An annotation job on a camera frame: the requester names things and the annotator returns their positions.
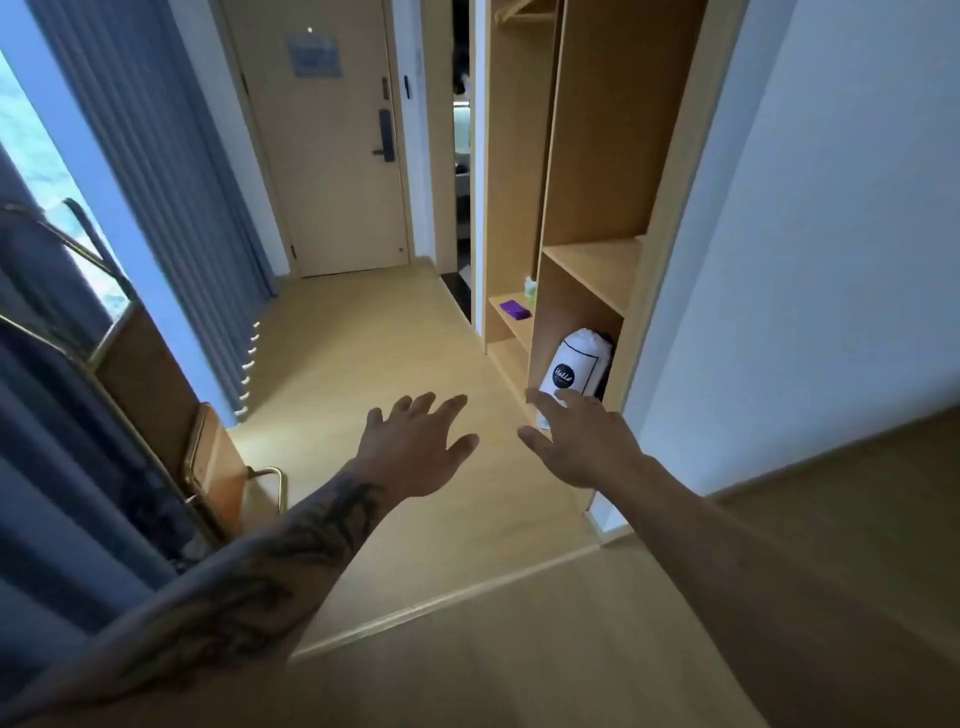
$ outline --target wooden door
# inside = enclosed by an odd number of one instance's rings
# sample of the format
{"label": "wooden door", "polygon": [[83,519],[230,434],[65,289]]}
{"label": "wooden door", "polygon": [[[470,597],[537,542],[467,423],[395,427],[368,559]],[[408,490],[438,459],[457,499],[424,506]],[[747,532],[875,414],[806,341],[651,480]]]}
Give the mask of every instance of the wooden door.
{"label": "wooden door", "polygon": [[223,4],[300,274],[407,263],[381,0]]}

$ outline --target tattoo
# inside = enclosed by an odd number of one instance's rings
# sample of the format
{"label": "tattoo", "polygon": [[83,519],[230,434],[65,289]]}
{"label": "tattoo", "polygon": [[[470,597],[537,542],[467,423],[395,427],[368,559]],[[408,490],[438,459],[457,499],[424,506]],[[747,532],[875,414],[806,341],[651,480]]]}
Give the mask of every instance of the tattoo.
{"label": "tattoo", "polygon": [[292,510],[279,534],[225,549],[206,570],[201,566],[203,571],[183,577],[202,581],[192,594],[150,617],[141,633],[156,635],[124,661],[105,689],[98,686],[95,695],[57,707],[184,691],[204,672],[268,655],[313,618],[325,595],[304,603],[304,589],[298,593],[292,583],[298,577],[282,574],[289,574],[291,565],[345,568],[381,515],[375,499],[380,492],[379,486],[351,478],[331,482]]}

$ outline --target forearm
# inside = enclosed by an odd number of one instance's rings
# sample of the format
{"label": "forearm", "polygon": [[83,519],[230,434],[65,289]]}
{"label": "forearm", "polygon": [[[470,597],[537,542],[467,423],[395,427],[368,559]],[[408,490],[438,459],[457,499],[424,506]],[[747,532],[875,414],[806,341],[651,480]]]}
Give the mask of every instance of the forearm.
{"label": "forearm", "polygon": [[956,666],[690,493],[652,458],[640,456],[604,495],[773,728],[955,724]]}
{"label": "forearm", "polygon": [[50,724],[88,718],[104,725],[107,716],[169,724],[163,720],[171,712],[194,718],[205,695],[220,717],[242,708],[245,697],[260,695],[263,668],[286,659],[395,506],[386,489],[339,473],[276,524],[227,546],[116,621],[78,659],[43,675],[12,715]]}

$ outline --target hand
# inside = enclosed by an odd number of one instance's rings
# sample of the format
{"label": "hand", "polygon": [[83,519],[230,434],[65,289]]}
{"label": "hand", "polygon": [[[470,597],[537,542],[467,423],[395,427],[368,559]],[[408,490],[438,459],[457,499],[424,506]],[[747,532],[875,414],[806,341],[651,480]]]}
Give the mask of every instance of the hand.
{"label": "hand", "polygon": [[550,423],[553,442],[534,427],[516,432],[552,474],[577,488],[604,492],[637,471],[644,455],[618,413],[569,389],[557,390],[557,398],[566,407],[540,390],[527,390],[527,401]]}
{"label": "hand", "polygon": [[357,456],[347,469],[385,488],[396,502],[443,488],[476,450],[480,438],[464,435],[448,449],[450,426],[467,405],[467,395],[445,401],[431,415],[436,398],[433,392],[415,400],[401,397],[386,421],[379,407],[372,409]]}

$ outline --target black circle logo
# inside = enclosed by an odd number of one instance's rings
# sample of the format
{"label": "black circle logo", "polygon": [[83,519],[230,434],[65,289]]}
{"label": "black circle logo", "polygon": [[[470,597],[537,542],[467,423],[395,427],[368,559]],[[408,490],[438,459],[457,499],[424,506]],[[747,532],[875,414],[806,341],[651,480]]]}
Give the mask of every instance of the black circle logo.
{"label": "black circle logo", "polygon": [[573,386],[573,370],[565,364],[558,364],[553,370],[553,383],[560,389]]}

